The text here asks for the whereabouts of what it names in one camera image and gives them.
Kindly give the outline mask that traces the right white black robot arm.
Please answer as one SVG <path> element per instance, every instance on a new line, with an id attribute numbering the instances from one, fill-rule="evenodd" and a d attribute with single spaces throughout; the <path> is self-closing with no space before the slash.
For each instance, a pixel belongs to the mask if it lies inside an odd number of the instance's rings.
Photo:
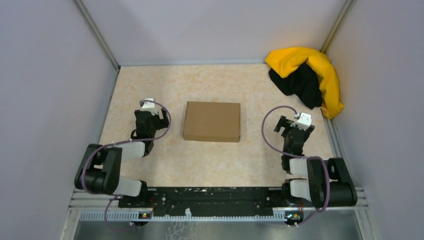
<path id="1" fill-rule="evenodd" d="M 295 206 L 302 199 L 318 209 L 355 206 L 358 195 L 344 159 L 324 160 L 303 154 L 304 144 L 314 129 L 313 125 L 306 129 L 296 126 L 283 115 L 274 128 L 283 137 L 282 169 L 297 176 L 282 184 L 283 203 Z"/>

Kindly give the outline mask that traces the brown cardboard box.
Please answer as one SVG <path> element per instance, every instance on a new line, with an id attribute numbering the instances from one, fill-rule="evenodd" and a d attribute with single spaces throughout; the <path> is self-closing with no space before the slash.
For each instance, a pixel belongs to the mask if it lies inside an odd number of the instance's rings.
<path id="1" fill-rule="evenodd" d="M 238 143 L 241 138 L 241 104 L 188 101 L 182 136 L 186 141 Z"/>

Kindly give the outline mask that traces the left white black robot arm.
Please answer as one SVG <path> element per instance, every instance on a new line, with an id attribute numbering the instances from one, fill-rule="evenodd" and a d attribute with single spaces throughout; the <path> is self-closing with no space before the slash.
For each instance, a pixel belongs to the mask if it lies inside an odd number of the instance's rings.
<path id="1" fill-rule="evenodd" d="M 149 203 L 150 193 L 143 189 L 142 180 L 121 176 L 124 161 L 148 156 L 154 148 L 158 130 L 169 130 L 169 111 L 161 108 L 163 117 L 148 110 L 135 110 L 135 129 L 130 139 L 119 143 L 89 144 L 74 177 L 76 189 L 93 195 L 129 196 L 132 203 L 144 207 Z"/>

